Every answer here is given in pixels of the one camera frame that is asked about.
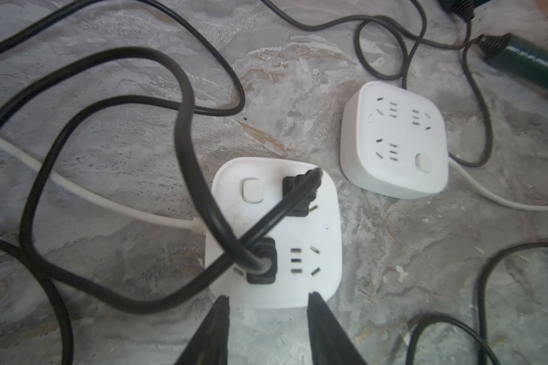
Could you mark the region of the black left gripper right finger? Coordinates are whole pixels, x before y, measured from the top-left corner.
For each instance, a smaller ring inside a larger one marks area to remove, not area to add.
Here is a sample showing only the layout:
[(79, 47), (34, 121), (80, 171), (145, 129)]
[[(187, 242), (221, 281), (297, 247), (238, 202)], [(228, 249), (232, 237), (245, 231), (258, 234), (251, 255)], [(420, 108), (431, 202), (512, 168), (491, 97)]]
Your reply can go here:
[(365, 364), (318, 292), (309, 294), (307, 321), (313, 364)]

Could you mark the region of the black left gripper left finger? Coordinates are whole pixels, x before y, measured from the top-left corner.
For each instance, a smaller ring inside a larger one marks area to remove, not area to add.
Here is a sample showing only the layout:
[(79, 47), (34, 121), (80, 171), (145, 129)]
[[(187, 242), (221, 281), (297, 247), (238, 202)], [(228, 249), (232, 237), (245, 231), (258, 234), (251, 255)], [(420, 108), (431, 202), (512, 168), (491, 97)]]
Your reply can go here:
[(175, 364), (227, 364), (229, 316), (229, 298), (222, 295), (217, 298)]

